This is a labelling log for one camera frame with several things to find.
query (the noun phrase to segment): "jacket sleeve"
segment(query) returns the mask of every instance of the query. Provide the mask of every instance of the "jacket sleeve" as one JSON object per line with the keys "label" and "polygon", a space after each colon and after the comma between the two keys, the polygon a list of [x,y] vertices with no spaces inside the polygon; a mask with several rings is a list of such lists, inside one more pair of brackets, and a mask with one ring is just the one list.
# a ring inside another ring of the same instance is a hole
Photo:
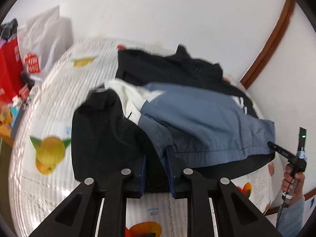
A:
{"label": "jacket sleeve", "polygon": [[305,198],[302,197],[289,208],[283,208],[281,215],[280,207],[277,214],[277,218],[280,217],[277,229],[283,237],[296,237],[302,229],[304,202]]}

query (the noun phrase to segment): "metal bolt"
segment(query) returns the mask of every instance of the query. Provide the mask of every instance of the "metal bolt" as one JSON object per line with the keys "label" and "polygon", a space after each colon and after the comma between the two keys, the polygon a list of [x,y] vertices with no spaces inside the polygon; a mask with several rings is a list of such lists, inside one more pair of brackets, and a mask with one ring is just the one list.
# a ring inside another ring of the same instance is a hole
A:
{"label": "metal bolt", "polygon": [[222,184],[229,184],[229,182],[230,182],[229,179],[226,178],[226,177],[221,178],[220,181],[221,181]]}
{"label": "metal bolt", "polygon": [[84,183],[86,184],[86,185],[90,185],[90,184],[92,184],[94,182],[94,180],[93,180],[93,178],[91,178],[91,177],[88,177],[88,178],[86,178],[85,180],[84,180]]}
{"label": "metal bolt", "polygon": [[183,172],[184,172],[184,174],[186,174],[186,175],[192,175],[192,174],[193,174],[193,170],[190,169],[190,168],[184,169]]}
{"label": "metal bolt", "polygon": [[121,171],[122,175],[129,175],[131,173],[131,170],[129,168],[125,168]]}

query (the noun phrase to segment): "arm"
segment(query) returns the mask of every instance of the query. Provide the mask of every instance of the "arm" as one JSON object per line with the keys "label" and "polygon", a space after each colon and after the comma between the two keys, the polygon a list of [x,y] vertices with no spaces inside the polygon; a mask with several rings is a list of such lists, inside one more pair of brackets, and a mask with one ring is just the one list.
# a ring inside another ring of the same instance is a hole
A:
{"label": "arm", "polygon": [[[282,181],[281,189],[287,191],[293,188],[291,183],[293,178],[290,176],[292,169],[287,165],[285,167],[284,180]],[[283,237],[295,237],[302,229],[303,212],[304,212],[304,201],[303,196],[303,185],[305,175],[302,172],[296,173],[295,178],[298,179],[297,187],[291,199],[288,208],[279,209],[277,218],[279,218],[278,230]]]}

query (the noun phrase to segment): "red bag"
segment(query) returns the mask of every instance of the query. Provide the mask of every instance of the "red bag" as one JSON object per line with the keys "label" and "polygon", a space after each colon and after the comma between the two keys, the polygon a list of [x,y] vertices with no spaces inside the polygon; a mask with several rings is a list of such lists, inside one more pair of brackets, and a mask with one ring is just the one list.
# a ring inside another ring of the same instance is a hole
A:
{"label": "red bag", "polygon": [[0,100],[12,103],[12,98],[19,95],[23,88],[20,77],[22,70],[18,41],[15,38],[0,49]]}

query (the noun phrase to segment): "hand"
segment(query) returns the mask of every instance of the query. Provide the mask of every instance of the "hand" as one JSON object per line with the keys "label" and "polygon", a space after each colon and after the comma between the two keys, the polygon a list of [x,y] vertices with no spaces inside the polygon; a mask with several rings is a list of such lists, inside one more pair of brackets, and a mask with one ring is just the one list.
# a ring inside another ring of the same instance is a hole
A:
{"label": "hand", "polygon": [[[291,185],[291,183],[293,183],[293,178],[290,175],[291,172],[292,172],[292,168],[287,164],[285,167],[284,179],[282,181],[282,186],[281,186],[282,191],[287,191],[289,186],[290,186],[289,191],[293,189],[293,185]],[[289,206],[292,206],[294,203],[296,203],[303,197],[303,185],[305,181],[305,175],[302,172],[298,172],[295,174],[294,177],[298,179],[298,183],[297,183],[295,192],[292,196]]]}

